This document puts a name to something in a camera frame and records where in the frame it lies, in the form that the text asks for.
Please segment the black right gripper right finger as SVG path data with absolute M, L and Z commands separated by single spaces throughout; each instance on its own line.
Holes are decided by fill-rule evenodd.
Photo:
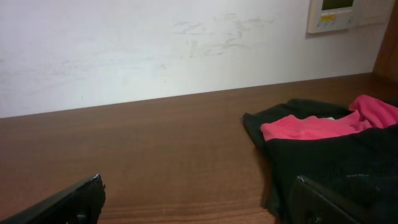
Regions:
M 289 217 L 295 224 L 361 224 L 366 221 L 359 206 L 303 175 L 294 180 Z

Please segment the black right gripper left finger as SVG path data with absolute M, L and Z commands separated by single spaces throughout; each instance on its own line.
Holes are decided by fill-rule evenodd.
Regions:
M 101 176 L 81 180 L 1 224 L 97 224 L 106 200 Z

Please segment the black shorts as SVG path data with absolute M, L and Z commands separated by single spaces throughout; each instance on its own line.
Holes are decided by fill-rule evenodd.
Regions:
M 366 217 L 364 223 L 397 222 L 397 124 L 316 140 L 266 141 L 261 131 L 262 124 L 288 115 L 340 119 L 350 113 L 349 107 L 292 99 L 244 114 L 246 131 L 271 166 L 271 192 L 265 206 L 283 223 L 292 223 L 289 198 L 300 175 L 359 206 Z

